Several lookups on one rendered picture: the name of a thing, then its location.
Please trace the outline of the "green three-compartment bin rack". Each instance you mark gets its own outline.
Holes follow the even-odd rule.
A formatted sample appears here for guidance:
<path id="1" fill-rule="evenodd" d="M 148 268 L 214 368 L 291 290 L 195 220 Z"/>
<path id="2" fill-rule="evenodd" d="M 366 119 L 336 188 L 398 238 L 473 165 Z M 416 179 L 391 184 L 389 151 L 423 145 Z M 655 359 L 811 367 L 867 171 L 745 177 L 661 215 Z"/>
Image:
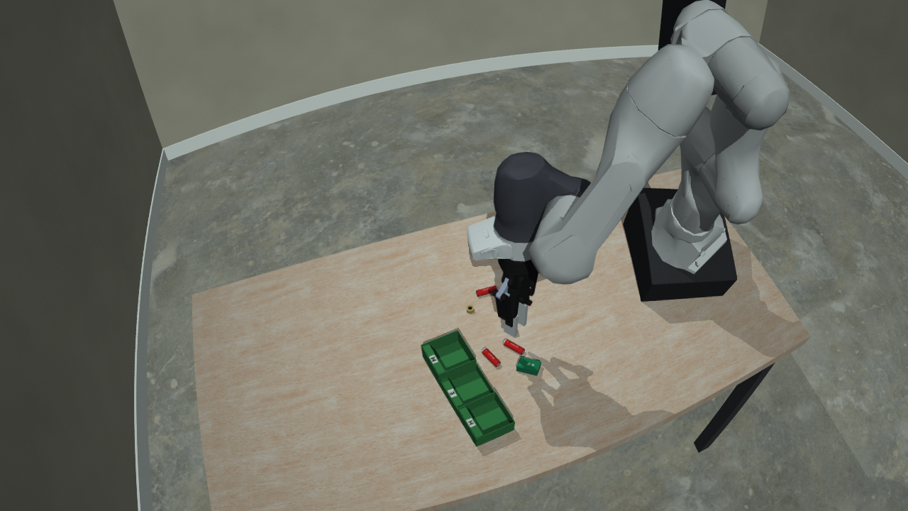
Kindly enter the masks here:
<path id="1" fill-rule="evenodd" d="M 476 447 L 514 430 L 515 421 L 458 330 L 424 343 L 421 351 Z"/>

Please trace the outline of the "green 9v battery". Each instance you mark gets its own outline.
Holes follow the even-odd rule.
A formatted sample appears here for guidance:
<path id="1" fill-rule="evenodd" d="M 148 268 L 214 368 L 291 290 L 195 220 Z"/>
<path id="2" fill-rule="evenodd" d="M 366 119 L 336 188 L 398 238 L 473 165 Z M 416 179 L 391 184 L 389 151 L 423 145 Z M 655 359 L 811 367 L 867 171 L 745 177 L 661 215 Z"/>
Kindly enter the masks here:
<path id="1" fill-rule="evenodd" d="M 535 361 L 526 357 L 520 357 L 518 365 L 516 365 L 516 371 L 524 374 L 538 375 L 539 369 L 541 369 L 541 361 Z"/>

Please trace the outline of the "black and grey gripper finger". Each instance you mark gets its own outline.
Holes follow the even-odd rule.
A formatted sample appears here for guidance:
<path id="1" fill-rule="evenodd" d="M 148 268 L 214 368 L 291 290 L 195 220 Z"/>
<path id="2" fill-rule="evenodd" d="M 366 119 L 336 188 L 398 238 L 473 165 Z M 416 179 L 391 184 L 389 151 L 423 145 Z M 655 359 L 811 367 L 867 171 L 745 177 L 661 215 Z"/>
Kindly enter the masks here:
<path id="1" fill-rule="evenodd" d="M 520 276 L 518 289 L 508 287 L 508 278 L 505 278 L 502 287 L 495 289 L 494 295 L 497 305 L 497 316 L 504 320 L 504 332 L 516 337 L 518 334 L 518 309 L 520 293 L 523 292 L 526 276 Z M 511 299 L 511 301 L 510 301 Z M 511 326 L 511 327 L 510 327 Z"/>
<path id="2" fill-rule="evenodd" d="M 536 272 L 536 271 L 534 272 L 534 274 L 527 275 L 526 281 L 524 283 L 523 292 L 520 293 L 519 309 L 518 309 L 518 316 L 519 316 L 518 323 L 522 324 L 522 326 L 525 326 L 525 324 L 526 324 L 526 314 L 528 314 L 528 306 L 533 303 L 533 301 L 531 301 L 531 299 L 529 299 L 529 297 L 531 295 L 534 295 L 534 293 L 535 293 L 536 278 L 538 278 L 538 272 Z"/>

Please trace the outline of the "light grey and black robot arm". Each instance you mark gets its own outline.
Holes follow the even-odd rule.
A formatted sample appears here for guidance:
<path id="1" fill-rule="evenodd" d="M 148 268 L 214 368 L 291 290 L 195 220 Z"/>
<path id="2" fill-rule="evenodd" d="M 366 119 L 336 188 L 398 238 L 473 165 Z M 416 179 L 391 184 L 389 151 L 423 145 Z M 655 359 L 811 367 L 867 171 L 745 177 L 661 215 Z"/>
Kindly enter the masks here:
<path id="1" fill-rule="evenodd" d="M 780 65 L 710 0 L 681 10 L 670 41 L 617 98 L 592 183 L 536 153 L 502 161 L 496 217 L 467 229 L 472 259 L 531 260 L 556 284 L 588 278 L 599 247 L 679 145 L 682 181 L 651 231 L 663 262 L 695 274 L 726 243 L 721 212 L 733 224 L 758 215 L 761 143 L 789 106 Z"/>

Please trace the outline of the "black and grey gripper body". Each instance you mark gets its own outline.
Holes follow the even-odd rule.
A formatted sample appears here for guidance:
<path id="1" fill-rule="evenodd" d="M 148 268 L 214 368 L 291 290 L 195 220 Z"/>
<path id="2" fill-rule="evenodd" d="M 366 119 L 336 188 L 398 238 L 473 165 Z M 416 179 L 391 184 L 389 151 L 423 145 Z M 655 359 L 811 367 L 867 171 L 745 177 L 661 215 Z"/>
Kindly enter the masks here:
<path id="1" fill-rule="evenodd" d="M 502 267 L 503 276 L 502 282 L 505 278 L 508 278 L 508 287 L 511 289 L 518 289 L 518 282 L 520 276 L 530 275 L 536 271 L 534 264 L 531 260 L 526 261 L 513 261 L 510 259 L 497 259 L 499 266 Z"/>

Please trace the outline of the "red aa battery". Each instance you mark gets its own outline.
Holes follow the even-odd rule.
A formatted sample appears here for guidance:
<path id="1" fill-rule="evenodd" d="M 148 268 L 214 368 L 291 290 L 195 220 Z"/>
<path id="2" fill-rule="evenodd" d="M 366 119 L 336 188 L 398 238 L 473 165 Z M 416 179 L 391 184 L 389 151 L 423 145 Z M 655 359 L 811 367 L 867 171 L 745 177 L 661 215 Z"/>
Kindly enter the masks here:
<path id="1" fill-rule="evenodd" d="M 476 294 L 477 294 L 478 297 L 479 297 L 480 295 L 488 295 L 488 294 L 490 294 L 490 293 L 493 293 L 493 291 L 494 291 L 495 289 L 499 289 L 499 288 L 497 287 L 497 285 L 495 285 L 495 287 L 487 287 L 487 288 L 484 288 L 484 289 L 476 290 Z"/>
<path id="2" fill-rule="evenodd" d="M 484 349 L 482 349 L 482 350 L 481 350 L 481 353 L 483 353 L 483 355 L 484 355 L 485 357 L 487 357 L 487 359 L 489 359 L 489 361 L 490 361 L 491 363 L 493 363 L 493 365 L 495 366 L 495 368 L 497 368 L 497 366 L 499 366 L 500 363 L 502 363 L 502 362 L 500 362 L 499 360 L 497 360 L 497 357 L 495 357 L 495 356 L 493 355 L 493 353 L 491 353 L 491 352 L 489 351 L 489 349 L 487 349 L 487 347 L 485 347 Z"/>
<path id="3" fill-rule="evenodd" d="M 513 350 L 517 353 L 520 353 L 520 355 L 522 355 L 522 353 L 524 353 L 524 351 L 525 351 L 525 349 L 523 347 L 520 347 L 520 346 L 514 344 L 513 342 L 511 342 L 508 339 L 504 340 L 503 345 L 506 347 L 509 347 L 511 350 Z"/>

